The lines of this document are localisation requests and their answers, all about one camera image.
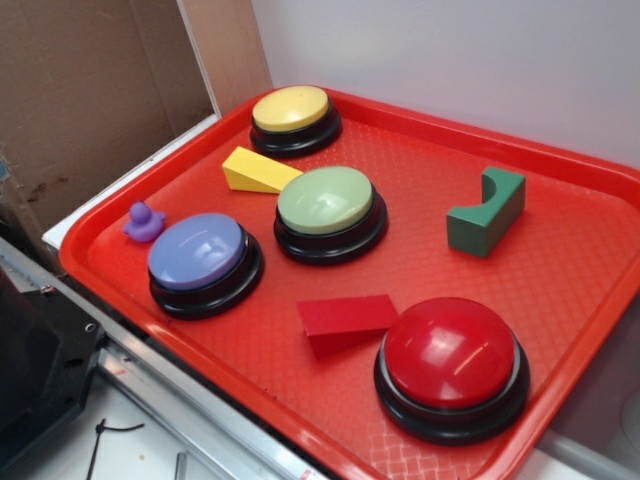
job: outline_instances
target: plastic tray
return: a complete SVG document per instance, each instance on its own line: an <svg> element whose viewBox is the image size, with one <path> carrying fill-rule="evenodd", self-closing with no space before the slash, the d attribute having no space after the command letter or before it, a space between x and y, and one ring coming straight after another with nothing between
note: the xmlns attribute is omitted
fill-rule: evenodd
<svg viewBox="0 0 640 480"><path fill-rule="evenodd" d="M297 264L272 232L275 195L231 191L221 164L251 148L248 102L85 215L66 236L64 268L138 327L345 478L495 480L512 474L640 285L640 174L505 135L328 90L343 116L330 147L285 163L349 165L387 202L390 226L364 257ZM447 246L452 206L480 203L487 166L527 177L526 207L488 259ZM136 200L167 225L217 211L260 242L265 276L233 310L202 321L162 313L149 289L150 245L122 233ZM440 447L397 429L373 386L379 342L318 361L301 300L388 294L399 312L459 296L500 314L532 370L521 420L481 444Z"/></svg>

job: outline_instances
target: tray rim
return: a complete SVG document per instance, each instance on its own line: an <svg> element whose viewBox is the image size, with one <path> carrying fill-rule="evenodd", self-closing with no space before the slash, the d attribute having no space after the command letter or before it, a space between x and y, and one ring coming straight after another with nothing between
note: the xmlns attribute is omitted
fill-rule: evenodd
<svg viewBox="0 0 640 480"><path fill-rule="evenodd" d="M344 118L603 192L624 200L640 212L640 171L632 167L342 92L324 90ZM135 303L127 303L122 292L86 269L88 246L102 232L100 225L111 225L122 218L134 201L154 193L157 191L156 185L170 181L224 144L226 138L237 133L239 124L248 125L252 106L268 93L258 95L236 108L85 213L62 242L59 255L63 268L125 317L138 315L147 318L146 310ZM190 163L176 161L186 151L191 151ZM75 248L80 245L87 246L87 249L82 251ZM494 480L508 478L515 472L617 324L639 285L640 251L636 250L633 260L620 273L615 288L601 302L585 328L577 334L563 358L545 379L535 398L534 407L525 411L473 478ZM119 301L114 304L114 298L124 299L124 305ZM180 358L189 358L189 363L209 380L337 474L348 473L350 478L353 475L356 478L386 478L327 434L308 425L305 419L286 405L266 401L257 385L238 377L217 356L205 355L186 342L176 342L175 337L160 335L156 339Z"/></svg>

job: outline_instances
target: black cable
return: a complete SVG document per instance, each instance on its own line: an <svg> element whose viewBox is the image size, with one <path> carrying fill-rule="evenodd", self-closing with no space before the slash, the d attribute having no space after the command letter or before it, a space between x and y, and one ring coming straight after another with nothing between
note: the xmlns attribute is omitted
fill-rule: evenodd
<svg viewBox="0 0 640 480"><path fill-rule="evenodd" d="M96 433L98 434L98 436L96 437L96 444L93 447L93 454L91 455L91 463L89 464L89 472L87 473L87 480L91 480L91 477L93 475L93 467L96 464L96 456L98 454L98 445L100 444L100 435L102 435L102 433L105 430L111 430L112 432L131 432L132 430L138 430L139 428L144 427L144 423L141 423L140 425L136 425L134 427L127 427L127 428L114 428L114 427L107 427L105 425L107 419L103 418L102 421L96 425Z"/></svg>

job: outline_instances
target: wooden block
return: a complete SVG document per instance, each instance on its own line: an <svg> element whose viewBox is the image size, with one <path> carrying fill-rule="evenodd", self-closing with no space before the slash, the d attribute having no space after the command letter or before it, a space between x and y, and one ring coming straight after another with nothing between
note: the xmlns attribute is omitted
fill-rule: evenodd
<svg viewBox="0 0 640 480"><path fill-rule="evenodd" d="M482 205L447 214L449 246L487 258L524 209L523 175L489 167L482 173Z"/></svg>
<svg viewBox="0 0 640 480"><path fill-rule="evenodd" d="M382 338L398 318L388 295L303 301L297 305L318 359Z"/></svg>
<svg viewBox="0 0 640 480"><path fill-rule="evenodd" d="M248 192L280 193L300 170L237 147L222 164L229 188Z"/></svg>

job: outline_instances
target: purple rubber duck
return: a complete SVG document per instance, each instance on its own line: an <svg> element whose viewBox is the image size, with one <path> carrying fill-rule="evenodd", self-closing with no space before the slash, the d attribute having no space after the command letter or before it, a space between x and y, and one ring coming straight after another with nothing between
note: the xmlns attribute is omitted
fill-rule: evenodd
<svg viewBox="0 0 640 480"><path fill-rule="evenodd" d="M136 242L150 242L155 240L162 229L167 216L162 212L151 210L142 202L134 203L129 209L131 220L124 226L124 233Z"/></svg>

